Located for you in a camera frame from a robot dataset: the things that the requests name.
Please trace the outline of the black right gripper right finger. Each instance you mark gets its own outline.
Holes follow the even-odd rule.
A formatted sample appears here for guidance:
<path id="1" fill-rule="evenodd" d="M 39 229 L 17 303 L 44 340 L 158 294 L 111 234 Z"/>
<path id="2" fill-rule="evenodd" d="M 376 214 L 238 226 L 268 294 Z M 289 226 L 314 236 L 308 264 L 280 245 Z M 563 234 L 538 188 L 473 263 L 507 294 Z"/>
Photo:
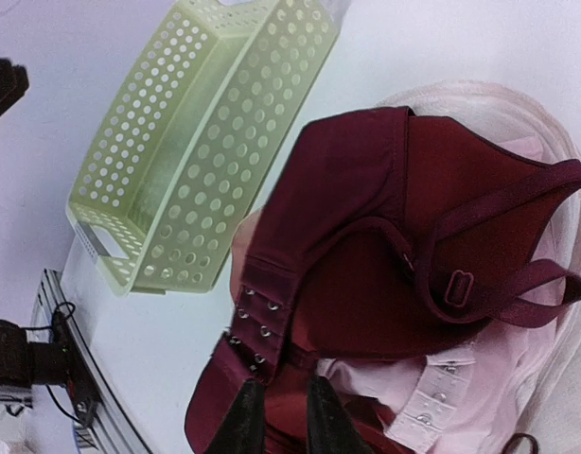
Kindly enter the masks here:
<path id="1" fill-rule="evenodd" d="M 315 375 L 308 385 L 308 453 L 368 454 L 362 439 L 329 381 Z"/>

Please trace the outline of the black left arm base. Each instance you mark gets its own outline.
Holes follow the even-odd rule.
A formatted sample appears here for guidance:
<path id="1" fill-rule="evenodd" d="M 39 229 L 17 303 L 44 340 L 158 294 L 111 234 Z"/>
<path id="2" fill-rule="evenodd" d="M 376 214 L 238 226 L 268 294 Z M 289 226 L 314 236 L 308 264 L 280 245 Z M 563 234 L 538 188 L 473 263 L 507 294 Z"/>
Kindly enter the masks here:
<path id="1" fill-rule="evenodd" d="M 41 327 L 0 320 L 0 387 L 62 386 L 74 408 L 71 419 L 88 428 L 101 399 L 69 328 L 75 311 L 74 304 L 60 303 Z"/>

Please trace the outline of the dark red bra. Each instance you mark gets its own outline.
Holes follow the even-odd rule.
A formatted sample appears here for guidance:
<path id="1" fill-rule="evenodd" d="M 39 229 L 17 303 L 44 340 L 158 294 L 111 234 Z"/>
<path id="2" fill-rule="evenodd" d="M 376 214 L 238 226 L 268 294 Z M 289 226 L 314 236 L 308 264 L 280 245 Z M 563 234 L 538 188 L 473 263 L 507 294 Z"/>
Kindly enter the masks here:
<path id="1" fill-rule="evenodd" d="M 579 189 L 579 161 L 519 156 L 449 117 L 383 107 L 308 124 L 187 408 L 193 451 L 248 379 L 265 388 L 264 453 L 308 453 L 320 360 L 422 362 L 493 322 L 554 321 L 581 301 L 581 277 L 534 252 Z"/>

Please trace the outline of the green plastic basket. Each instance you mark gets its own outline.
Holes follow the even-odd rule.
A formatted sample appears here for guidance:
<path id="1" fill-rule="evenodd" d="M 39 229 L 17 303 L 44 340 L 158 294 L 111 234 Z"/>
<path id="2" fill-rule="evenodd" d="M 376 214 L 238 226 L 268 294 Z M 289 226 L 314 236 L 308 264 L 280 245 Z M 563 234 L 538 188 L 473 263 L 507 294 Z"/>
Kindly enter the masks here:
<path id="1" fill-rule="evenodd" d="M 339 35 L 345 1 L 178 1 L 66 215 L 112 292 L 207 292 Z"/>

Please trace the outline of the light pink bra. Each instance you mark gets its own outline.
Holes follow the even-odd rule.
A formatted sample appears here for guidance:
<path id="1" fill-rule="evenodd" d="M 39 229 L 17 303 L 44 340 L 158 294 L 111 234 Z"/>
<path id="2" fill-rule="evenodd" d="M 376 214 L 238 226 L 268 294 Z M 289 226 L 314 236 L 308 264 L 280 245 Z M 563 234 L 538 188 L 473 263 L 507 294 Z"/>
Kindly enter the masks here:
<path id="1" fill-rule="evenodd" d="M 492 323 L 475 340 L 422 362 L 322 359 L 317 372 L 349 393 L 347 407 L 357 413 L 358 426 L 383 451 L 492 453 L 532 395 L 556 325 Z"/>

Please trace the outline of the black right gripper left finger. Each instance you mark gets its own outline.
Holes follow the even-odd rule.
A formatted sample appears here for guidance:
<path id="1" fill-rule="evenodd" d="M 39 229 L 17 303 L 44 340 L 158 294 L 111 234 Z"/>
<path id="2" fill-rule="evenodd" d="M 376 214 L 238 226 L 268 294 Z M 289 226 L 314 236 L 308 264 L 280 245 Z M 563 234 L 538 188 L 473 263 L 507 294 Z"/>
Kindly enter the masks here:
<path id="1" fill-rule="evenodd" d="M 265 388 L 248 379 L 240 388 L 206 454 L 265 452 Z"/>

